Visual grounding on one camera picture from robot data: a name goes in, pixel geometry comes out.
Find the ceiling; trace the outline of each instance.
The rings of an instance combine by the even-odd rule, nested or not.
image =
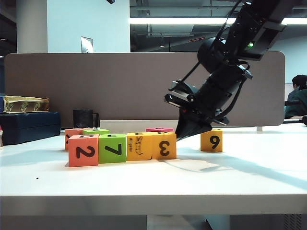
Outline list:
[[[130,0],[130,17],[225,17],[237,0]],[[307,17],[307,0],[289,17]],[[289,25],[279,39],[307,35],[306,25]],[[197,51],[203,38],[213,37],[220,26],[130,25],[132,52]],[[161,39],[165,47],[161,48]]]

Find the green jacket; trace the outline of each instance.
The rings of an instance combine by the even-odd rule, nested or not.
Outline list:
[[[292,98],[291,101],[299,100],[300,104],[286,106],[284,114],[285,119],[292,116],[305,116],[307,115],[307,89],[299,90]]]

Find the red block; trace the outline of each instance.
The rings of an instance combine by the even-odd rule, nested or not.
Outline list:
[[[69,138],[69,167],[98,165],[99,134],[74,135]]]
[[[146,128],[146,132],[173,132],[173,128],[167,128],[167,127],[152,127],[152,128]]]
[[[81,135],[84,129],[90,128],[69,128],[65,130],[65,150],[68,150],[68,139],[73,135]]]

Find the fluorescent light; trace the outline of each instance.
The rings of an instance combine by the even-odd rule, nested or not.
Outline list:
[[[307,18],[285,18],[283,24],[296,24],[296,25],[306,25]]]
[[[229,18],[227,24],[235,22],[235,18]],[[222,25],[226,18],[130,18],[130,24],[156,24],[156,25]],[[283,24],[307,24],[307,18],[285,18]]]

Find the pink block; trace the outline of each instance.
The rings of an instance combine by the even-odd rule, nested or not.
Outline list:
[[[167,127],[152,127],[152,128],[146,128],[146,132],[173,132],[173,128],[167,128]]]

